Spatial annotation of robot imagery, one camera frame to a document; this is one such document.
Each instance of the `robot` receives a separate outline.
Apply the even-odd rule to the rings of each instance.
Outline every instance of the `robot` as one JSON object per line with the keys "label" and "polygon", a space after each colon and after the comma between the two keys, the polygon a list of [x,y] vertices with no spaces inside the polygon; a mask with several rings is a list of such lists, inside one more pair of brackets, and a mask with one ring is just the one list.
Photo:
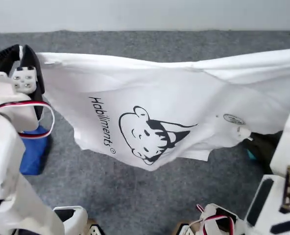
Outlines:
{"label": "robot", "polygon": [[[21,64],[10,70],[13,63]],[[29,46],[15,45],[0,52],[0,235],[103,235],[80,206],[43,204],[19,167],[25,151],[21,138],[42,138],[54,125],[52,108],[42,100],[45,87],[36,54]],[[52,127],[35,130],[43,108],[53,115]],[[272,158],[273,175],[265,175],[244,220],[215,204],[201,211],[199,220],[182,224],[177,235],[290,235],[290,116]]]}

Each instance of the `cable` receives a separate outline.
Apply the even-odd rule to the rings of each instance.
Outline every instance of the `cable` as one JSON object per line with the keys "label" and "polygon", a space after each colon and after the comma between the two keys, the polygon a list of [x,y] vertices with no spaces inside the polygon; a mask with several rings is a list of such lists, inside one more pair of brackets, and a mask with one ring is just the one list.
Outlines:
{"label": "cable", "polygon": [[52,123],[51,123],[51,127],[48,131],[46,131],[45,133],[42,134],[26,134],[26,133],[18,133],[19,136],[21,136],[22,138],[25,139],[40,139],[40,138],[44,138],[47,137],[51,134],[52,130],[53,130],[53,126],[55,124],[55,115],[53,112],[52,107],[43,101],[32,101],[32,100],[23,100],[23,101],[12,101],[12,102],[6,102],[3,104],[0,104],[0,109],[4,108],[4,107],[24,107],[24,106],[43,106],[43,107],[47,107],[50,109],[51,115],[52,115]]}
{"label": "cable", "polygon": [[188,230],[191,228],[191,226],[192,226],[193,224],[199,223],[199,222],[201,222],[201,221],[203,221],[203,219],[196,220],[196,221],[192,222],[191,224],[189,224],[189,225],[188,225],[188,228],[185,230],[185,232],[183,233],[183,235],[186,235],[186,233],[188,232]]}
{"label": "cable", "polygon": [[201,213],[204,212],[204,208],[200,204],[196,204],[196,209],[198,209]]}
{"label": "cable", "polygon": [[[229,216],[225,216],[225,215],[210,216],[210,217],[207,217],[205,219],[205,223],[206,223],[207,220],[220,220],[220,219],[226,219],[226,218],[228,218],[230,220],[230,228],[229,228],[230,232],[229,232],[229,235],[234,235],[234,221]],[[205,223],[204,223],[203,228],[202,228],[203,235],[207,235],[206,228],[205,228]]]}

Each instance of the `red wire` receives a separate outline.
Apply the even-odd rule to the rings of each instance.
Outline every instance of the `red wire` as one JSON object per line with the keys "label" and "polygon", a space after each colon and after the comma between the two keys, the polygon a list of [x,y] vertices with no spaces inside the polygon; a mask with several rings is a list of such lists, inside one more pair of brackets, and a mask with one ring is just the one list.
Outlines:
{"label": "red wire", "polygon": [[204,212],[204,208],[200,204],[196,204],[196,209],[198,209],[200,212]]}
{"label": "red wire", "polygon": [[[209,216],[209,217],[207,217],[205,219],[205,221],[210,220],[210,219],[216,219],[216,218],[219,218],[219,217],[222,217],[222,215]],[[234,221],[229,216],[226,216],[226,218],[228,218],[230,220],[230,231],[229,231],[229,235],[234,235],[233,226],[232,226],[232,223],[234,223]],[[203,235],[207,235],[206,228],[205,228],[205,224],[203,225]]]}
{"label": "red wire", "polygon": [[[7,107],[7,106],[20,106],[22,104],[45,104],[45,105],[49,105],[48,103],[46,103],[44,101],[21,100],[21,101],[11,101],[11,102],[0,104],[0,108]],[[26,134],[26,133],[18,133],[18,134],[21,137],[36,137],[36,138],[38,138],[38,137],[42,137],[48,133],[49,133],[49,130],[44,132],[44,133],[41,133],[41,134]]]}

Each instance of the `white wall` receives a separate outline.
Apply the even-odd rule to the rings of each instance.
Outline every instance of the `white wall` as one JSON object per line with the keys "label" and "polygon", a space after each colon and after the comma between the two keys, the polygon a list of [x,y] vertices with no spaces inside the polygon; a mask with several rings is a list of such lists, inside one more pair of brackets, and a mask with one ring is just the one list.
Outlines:
{"label": "white wall", "polygon": [[0,0],[0,32],[289,30],[290,0]]}

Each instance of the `cartoon ears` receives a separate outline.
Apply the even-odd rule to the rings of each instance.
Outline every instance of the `cartoon ears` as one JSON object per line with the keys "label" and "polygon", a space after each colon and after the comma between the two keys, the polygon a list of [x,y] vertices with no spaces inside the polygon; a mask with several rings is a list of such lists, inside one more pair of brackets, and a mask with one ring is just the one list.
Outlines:
{"label": "cartoon ears", "polygon": [[145,109],[143,109],[142,107],[140,106],[135,106],[133,108],[135,114],[139,117],[139,118],[142,118],[142,119],[145,119],[146,121],[149,120],[149,116],[148,116],[148,113]]}

